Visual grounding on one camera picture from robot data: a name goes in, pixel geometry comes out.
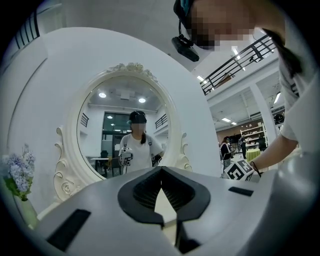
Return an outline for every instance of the flower vase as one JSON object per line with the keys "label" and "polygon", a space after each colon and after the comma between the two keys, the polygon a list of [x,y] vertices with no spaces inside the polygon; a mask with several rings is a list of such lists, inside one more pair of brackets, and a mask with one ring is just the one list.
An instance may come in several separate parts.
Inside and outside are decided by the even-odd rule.
{"label": "flower vase", "polygon": [[26,201],[22,201],[18,196],[14,196],[14,201],[23,221],[29,228],[34,229],[39,220],[37,219],[37,212],[31,202],[28,199]]}

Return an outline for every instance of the black railing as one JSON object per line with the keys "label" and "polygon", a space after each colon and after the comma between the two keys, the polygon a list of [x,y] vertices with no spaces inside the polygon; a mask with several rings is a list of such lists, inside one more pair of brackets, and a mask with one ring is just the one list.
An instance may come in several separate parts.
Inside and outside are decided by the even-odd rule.
{"label": "black railing", "polygon": [[275,45],[268,35],[264,35],[226,63],[208,75],[201,83],[204,95],[235,77],[239,71],[246,70],[252,63],[258,63],[274,52]]}
{"label": "black railing", "polygon": [[167,121],[168,121],[167,115],[164,114],[163,116],[161,116],[161,117],[159,118],[158,121],[155,122],[155,129],[158,129],[160,126],[163,126],[164,123],[166,123]]}
{"label": "black railing", "polygon": [[40,36],[38,21],[37,21],[37,10],[35,10],[32,15],[26,19],[24,24],[20,27],[17,33],[14,35],[14,39],[18,48],[30,43],[32,40]]}
{"label": "black railing", "polygon": [[84,127],[87,127],[88,121],[89,121],[89,117],[87,117],[85,113],[82,113],[80,123],[81,123]]}

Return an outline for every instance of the bracelet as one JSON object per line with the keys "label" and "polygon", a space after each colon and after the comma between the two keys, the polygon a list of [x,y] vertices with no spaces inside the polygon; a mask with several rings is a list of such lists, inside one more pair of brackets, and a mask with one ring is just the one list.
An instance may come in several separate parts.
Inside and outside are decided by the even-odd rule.
{"label": "bracelet", "polygon": [[261,173],[259,172],[256,164],[254,161],[251,161],[250,166],[259,174],[259,176],[261,177]]}

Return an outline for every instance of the white pillar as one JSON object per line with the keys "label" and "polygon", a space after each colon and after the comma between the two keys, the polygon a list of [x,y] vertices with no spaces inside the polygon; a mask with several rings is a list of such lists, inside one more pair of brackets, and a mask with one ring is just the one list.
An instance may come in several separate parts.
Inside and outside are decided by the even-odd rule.
{"label": "white pillar", "polygon": [[266,135],[268,137],[268,145],[270,145],[271,142],[273,142],[277,137],[274,117],[257,84],[253,83],[252,85],[250,85],[250,89],[261,112]]}

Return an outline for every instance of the shelf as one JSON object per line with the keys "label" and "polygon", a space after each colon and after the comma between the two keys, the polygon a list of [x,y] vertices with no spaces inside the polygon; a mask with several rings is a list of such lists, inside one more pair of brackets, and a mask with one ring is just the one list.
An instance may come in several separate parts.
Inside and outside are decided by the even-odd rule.
{"label": "shelf", "polygon": [[247,146],[247,144],[245,145],[246,147],[253,147],[253,146],[258,146],[259,145],[259,143],[256,143],[256,144],[253,144],[253,145],[249,145],[249,146]]}
{"label": "shelf", "polygon": [[254,129],[257,129],[259,127],[262,127],[262,125],[259,125],[257,127],[253,127],[253,128],[250,128],[250,129],[247,129],[247,130],[240,130],[242,133],[246,132],[246,131],[251,131],[251,130],[254,130]]}
{"label": "shelf", "polygon": [[248,136],[253,136],[253,135],[256,135],[256,134],[260,134],[260,133],[263,133],[264,131],[258,131],[256,133],[252,133],[252,134],[247,134],[247,135],[244,135],[243,137],[248,137]]}
{"label": "shelf", "polygon": [[247,142],[250,142],[250,141],[255,141],[255,140],[259,140],[261,138],[253,138],[253,139],[248,139]]}

